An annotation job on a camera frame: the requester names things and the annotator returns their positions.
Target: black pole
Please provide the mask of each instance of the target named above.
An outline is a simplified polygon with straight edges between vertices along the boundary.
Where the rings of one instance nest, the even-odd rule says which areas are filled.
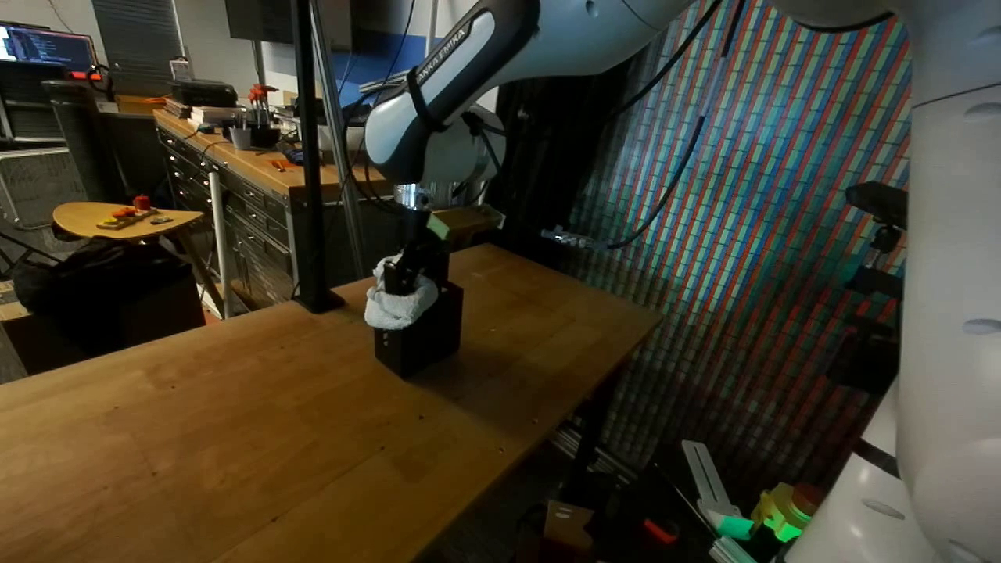
[[[299,252],[299,288],[297,300],[312,311],[334,311],[344,300],[330,294],[326,272],[326,227],[322,227],[322,191],[318,191],[318,148],[317,148],[317,70],[312,70],[312,27],[310,27],[310,0],[295,3],[295,64],[299,90],[299,141],[302,141],[302,182],[305,182],[305,245]]]

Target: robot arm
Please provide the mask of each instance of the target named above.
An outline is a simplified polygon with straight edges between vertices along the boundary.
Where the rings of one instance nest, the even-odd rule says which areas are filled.
[[[477,93],[537,75],[598,75],[646,48],[687,3],[477,0],[406,72],[406,87],[373,109],[368,159],[395,182],[461,182],[481,167],[481,145],[492,145],[477,127],[489,115],[461,119]]]

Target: cabinet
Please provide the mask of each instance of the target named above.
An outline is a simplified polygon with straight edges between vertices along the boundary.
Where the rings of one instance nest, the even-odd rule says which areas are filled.
[[[237,151],[220,133],[199,133],[183,119],[154,113],[163,155],[170,167],[170,195],[177,210],[202,210],[208,222],[191,232],[194,252],[205,261],[222,294],[246,305],[269,305],[295,297],[299,256],[310,249],[302,227],[305,191],[299,167],[275,151]],[[363,267],[398,252],[402,219],[387,204],[391,184],[368,172],[366,188],[383,199],[363,204]],[[326,195],[326,268],[327,281],[355,278],[349,268],[348,227],[334,167],[322,167]]]

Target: striped backdrop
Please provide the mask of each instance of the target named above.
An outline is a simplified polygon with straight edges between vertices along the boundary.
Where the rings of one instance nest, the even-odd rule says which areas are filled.
[[[699,8],[707,0],[642,58],[630,87]],[[872,233],[845,188],[907,188],[911,55],[898,23],[812,35],[749,0],[707,105],[730,17],[723,0],[690,54],[617,121],[569,227],[620,240],[642,226],[707,109],[665,214],[630,246],[572,252],[567,268],[664,313],[626,367],[609,449],[642,465],[699,437],[729,489],[754,498],[780,478],[830,486],[876,406],[822,371],[850,317],[893,317],[845,291]]]

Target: wooden tabletop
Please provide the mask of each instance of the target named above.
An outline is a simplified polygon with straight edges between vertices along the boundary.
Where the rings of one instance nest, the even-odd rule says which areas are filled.
[[[143,240],[177,232],[202,216],[199,210],[154,210],[151,216],[106,227],[114,210],[122,204],[65,199],[53,210],[53,222],[77,237]]]
[[[280,151],[237,151],[230,148],[222,133],[199,133],[191,127],[191,121],[156,109],[154,113],[156,126],[191,145],[194,151],[205,152],[220,167],[237,172],[249,184],[269,188],[278,197],[287,197],[289,191],[302,191],[302,167],[295,167],[284,159]],[[378,168],[355,161],[352,177],[368,184],[378,195],[391,195],[391,184],[378,176]],[[338,168],[322,167],[318,168],[318,184],[326,188],[326,197],[341,197],[338,191]]]
[[[461,346],[411,381],[355,281],[0,385],[0,560],[411,560],[652,327],[496,246],[453,281]]]

